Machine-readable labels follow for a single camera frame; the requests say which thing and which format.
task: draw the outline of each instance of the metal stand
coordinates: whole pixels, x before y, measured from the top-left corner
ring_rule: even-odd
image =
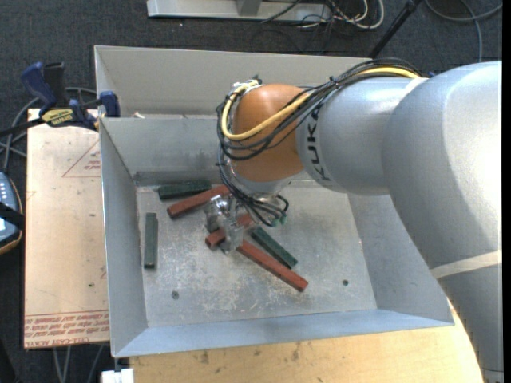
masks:
[[[264,0],[148,0],[150,18],[230,18],[264,20],[286,10],[292,2]],[[328,17],[330,10],[324,4],[300,3],[279,16],[280,21],[317,22]]]

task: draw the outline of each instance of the black cable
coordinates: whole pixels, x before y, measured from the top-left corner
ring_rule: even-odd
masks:
[[[417,6],[421,3],[422,0],[409,0],[406,2],[405,6],[398,14],[398,16],[394,19],[389,29],[385,32],[381,40],[376,44],[376,46],[371,50],[369,57],[375,58],[377,57],[385,45],[390,41],[390,39],[396,34],[399,28],[403,25],[406,19],[417,9]]]
[[[261,23],[265,23],[265,22],[272,22],[273,20],[276,20],[277,18],[279,17],[282,17],[283,15],[285,15],[285,13],[287,13],[289,10],[295,8],[299,3],[301,3],[303,0],[296,0],[294,3],[292,3],[289,7],[287,7],[285,10],[282,10],[280,13],[277,13],[265,20],[263,20]]]
[[[481,32],[481,25],[479,24],[479,21],[480,20],[485,20],[487,18],[489,18],[490,16],[492,16],[493,14],[497,13],[499,10],[502,9],[502,4],[499,4],[497,7],[491,9],[490,11],[487,11],[486,13],[483,13],[483,14],[478,14],[476,15],[472,8],[469,6],[469,4],[465,1],[465,0],[458,0],[463,6],[465,6],[465,8],[467,9],[467,11],[470,13],[470,17],[463,17],[463,18],[458,18],[458,17],[450,17],[450,16],[447,16],[443,13],[440,13],[439,11],[437,11],[436,9],[434,9],[432,6],[431,6],[431,3],[429,0],[424,0],[424,2],[426,3],[427,7],[434,13],[436,14],[437,16],[439,16],[440,18],[444,18],[445,20],[449,20],[449,21],[452,21],[452,22],[473,22],[474,25],[476,26],[476,31],[477,31],[477,42],[478,42],[478,45],[479,45],[479,50],[478,50],[478,57],[477,57],[477,62],[481,62],[482,61],[482,46],[483,46],[483,43],[482,43],[482,32]]]

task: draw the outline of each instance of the red block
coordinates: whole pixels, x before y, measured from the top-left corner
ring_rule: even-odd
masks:
[[[238,247],[238,251],[245,257],[251,259],[254,263],[258,264],[265,270],[271,272],[275,277],[282,279],[285,283],[292,286],[299,292],[303,292],[309,282],[300,277],[294,271],[279,263],[276,259],[261,251],[256,246],[247,241]]]
[[[198,195],[193,195],[192,197],[188,197],[187,199],[181,200],[177,203],[174,203],[167,209],[168,215],[171,218],[175,219],[179,215],[183,215],[194,208],[197,208],[203,204],[206,204],[211,198],[216,195],[227,195],[229,194],[229,190],[223,184],[216,188],[212,188],[211,190],[203,191]]]

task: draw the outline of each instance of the green block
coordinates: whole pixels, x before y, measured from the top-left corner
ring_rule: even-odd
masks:
[[[275,259],[278,259],[288,268],[294,267],[298,260],[293,257],[284,247],[277,243],[265,230],[257,227],[252,233],[252,238],[264,247]]]
[[[156,268],[158,256],[158,219],[156,213],[145,214],[144,268]]]
[[[192,180],[189,182],[166,184],[158,188],[160,200],[171,199],[172,197],[180,197],[183,195],[194,195],[196,193],[211,190],[209,180]]]

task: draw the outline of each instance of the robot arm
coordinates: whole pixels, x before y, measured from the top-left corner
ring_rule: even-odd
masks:
[[[285,220],[279,192],[303,169],[335,192],[390,194],[481,366],[503,371],[501,62],[426,78],[369,61],[305,89],[249,81],[219,107],[218,133],[222,180],[261,223]]]

